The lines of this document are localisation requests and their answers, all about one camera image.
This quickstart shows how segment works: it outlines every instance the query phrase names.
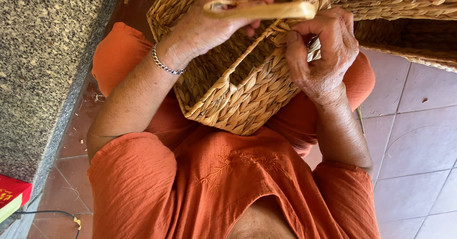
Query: bracelet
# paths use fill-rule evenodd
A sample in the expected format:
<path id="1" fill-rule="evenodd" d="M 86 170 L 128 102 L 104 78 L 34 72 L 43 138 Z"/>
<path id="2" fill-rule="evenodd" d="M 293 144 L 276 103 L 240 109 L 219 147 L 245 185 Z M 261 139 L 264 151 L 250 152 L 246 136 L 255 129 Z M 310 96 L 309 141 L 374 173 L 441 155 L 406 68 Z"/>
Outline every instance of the bracelet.
<path id="1" fill-rule="evenodd" d="M 167 66 L 163 65 L 162 63 L 160 63 L 159 59 L 157 59 L 157 54 L 155 53 L 155 47 L 156 46 L 157 46 L 157 43 L 154 44 L 154 47 L 152 48 L 152 58 L 154 58 L 155 64 L 157 64 L 158 67 L 160 67 L 164 71 L 169 72 L 169 73 L 174 74 L 174 75 L 181 75 L 184 72 L 186 72 L 186 68 L 181 69 L 181 70 L 172 70 L 169 67 L 167 67 Z"/>

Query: embroidered floral design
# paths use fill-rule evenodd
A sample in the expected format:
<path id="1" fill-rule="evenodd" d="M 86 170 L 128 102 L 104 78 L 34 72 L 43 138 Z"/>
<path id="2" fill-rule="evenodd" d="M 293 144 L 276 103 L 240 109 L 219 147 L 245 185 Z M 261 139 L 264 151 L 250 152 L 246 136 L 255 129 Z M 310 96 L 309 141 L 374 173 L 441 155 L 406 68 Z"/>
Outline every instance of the embroidered floral design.
<path id="1" fill-rule="evenodd" d="M 215 172 L 209 173 L 206 177 L 203 177 L 198 180 L 198 182 L 201 184 L 211 184 L 211 187 L 209 188 L 211 192 L 211 199 L 213 197 L 216 197 L 214 194 L 214 190 L 216 190 L 216 192 L 219 192 L 219 187 L 222 186 L 221 184 L 218 184 L 218 179 L 220 179 L 222 171 L 225 169 L 227 174 L 230 175 L 233 172 L 233 170 L 238 166 L 251 166 L 252 164 L 258 164 L 267 171 L 275 170 L 282 172 L 286 178 L 292 180 L 292 182 L 295 183 L 292 179 L 292 176 L 279 166 L 279 161 L 276 157 L 268 159 L 265 156 L 244 154 L 243 152 L 235 150 L 231 150 L 229 153 L 228 147 L 228 145 L 223 145 L 221 149 L 221 154 L 214 154 L 214 156 L 216 156 L 216 159 L 218 159 L 219 163 L 222 166 L 213 167 Z"/>

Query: yellow tape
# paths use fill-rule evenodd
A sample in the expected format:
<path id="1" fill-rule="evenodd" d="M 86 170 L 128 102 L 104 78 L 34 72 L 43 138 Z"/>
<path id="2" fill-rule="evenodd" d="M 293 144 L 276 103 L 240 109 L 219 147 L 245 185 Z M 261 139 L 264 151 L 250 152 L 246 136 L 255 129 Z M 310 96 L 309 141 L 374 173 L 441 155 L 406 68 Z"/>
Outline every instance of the yellow tape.
<path id="1" fill-rule="evenodd" d="M 78 223 L 79 227 L 78 230 L 81 230 L 81 220 L 77 219 L 76 217 L 73 219 L 76 223 Z"/>

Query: person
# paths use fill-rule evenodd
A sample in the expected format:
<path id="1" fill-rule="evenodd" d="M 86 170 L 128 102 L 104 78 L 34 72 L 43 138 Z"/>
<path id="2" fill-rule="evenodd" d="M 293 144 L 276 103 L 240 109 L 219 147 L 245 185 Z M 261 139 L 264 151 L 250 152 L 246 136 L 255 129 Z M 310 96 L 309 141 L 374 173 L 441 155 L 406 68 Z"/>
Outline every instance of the person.
<path id="1" fill-rule="evenodd" d="M 214 20 L 197 0 L 156 45 L 172 70 L 259 20 Z M 273 0 L 261 0 L 271 4 Z M 353 16 L 320 11 L 287 33 L 290 79 L 302 90 L 251 136 L 184 118 L 153 44 L 116 23 L 94 54 L 107 96 L 88 134 L 93 238 L 380 238 L 373 163 L 352 111 L 374 74 L 359 53 Z M 321 59 L 307 62 L 318 35 Z M 319 143 L 322 162 L 303 161 Z"/>

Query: wrist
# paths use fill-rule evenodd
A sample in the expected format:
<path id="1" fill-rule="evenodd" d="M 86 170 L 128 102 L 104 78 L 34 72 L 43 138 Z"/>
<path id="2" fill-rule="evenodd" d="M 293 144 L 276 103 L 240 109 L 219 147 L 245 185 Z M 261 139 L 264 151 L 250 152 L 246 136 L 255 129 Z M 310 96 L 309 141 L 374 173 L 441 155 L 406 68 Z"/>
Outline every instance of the wrist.
<path id="1" fill-rule="evenodd" d="M 318 99 L 311 99 L 316 107 L 319 109 L 333 109 L 348 103 L 346 96 L 346 86 L 343 82 L 330 92 L 320 96 Z"/>
<path id="2" fill-rule="evenodd" d="M 193 55 L 183 49 L 181 43 L 172 38 L 164 38 L 156 46 L 157 59 L 172 70 L 184 69 L 193 59 Z"/>

